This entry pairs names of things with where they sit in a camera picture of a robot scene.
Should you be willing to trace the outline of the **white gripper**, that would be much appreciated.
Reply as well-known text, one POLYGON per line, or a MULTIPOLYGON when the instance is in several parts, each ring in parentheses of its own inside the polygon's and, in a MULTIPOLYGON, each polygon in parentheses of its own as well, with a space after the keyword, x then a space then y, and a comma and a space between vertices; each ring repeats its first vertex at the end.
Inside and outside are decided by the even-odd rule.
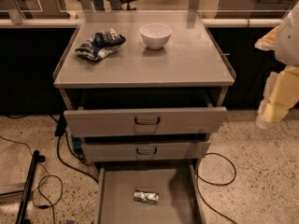
MULTIPOLYGON (((274 50, 278 26, 261 37, 254 45, 256 49, 274 50)), ((279 124, 299 102, 299 67, 286 66, 280 73, 271 72, 266 80, 263 99, 260 103, 256 125, 270 129, 279 124)))

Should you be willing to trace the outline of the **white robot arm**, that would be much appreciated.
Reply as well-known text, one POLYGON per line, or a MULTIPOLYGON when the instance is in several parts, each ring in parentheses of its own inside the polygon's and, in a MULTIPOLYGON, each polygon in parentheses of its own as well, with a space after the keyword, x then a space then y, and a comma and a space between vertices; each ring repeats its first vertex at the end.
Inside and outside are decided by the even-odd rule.
POLYGON ((255 43, 260 50, 273 50, 283 71, 271 72, 263 90, 256 124, 262 129, 280 123, 299 102, 299 3, 272 29, 255 43))

